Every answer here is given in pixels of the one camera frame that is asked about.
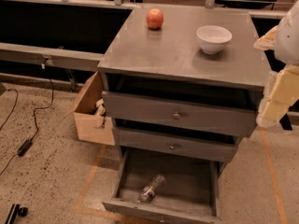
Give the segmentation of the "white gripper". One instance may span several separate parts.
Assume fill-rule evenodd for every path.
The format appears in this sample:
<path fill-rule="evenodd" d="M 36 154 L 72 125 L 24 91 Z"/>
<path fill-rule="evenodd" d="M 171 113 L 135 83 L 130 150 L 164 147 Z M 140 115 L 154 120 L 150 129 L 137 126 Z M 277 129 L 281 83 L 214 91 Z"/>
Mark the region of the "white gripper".
<path fill-rule="evenodd" d="M 271 71 L 263 90 L 256 121 L 264 128 L 279 123 L 289 108 L 299 100 L 299 1 L 265 35 L 258 38 L 254 48 L 273 50 L 275 57 L 287 64 L 279 72 Z"/>

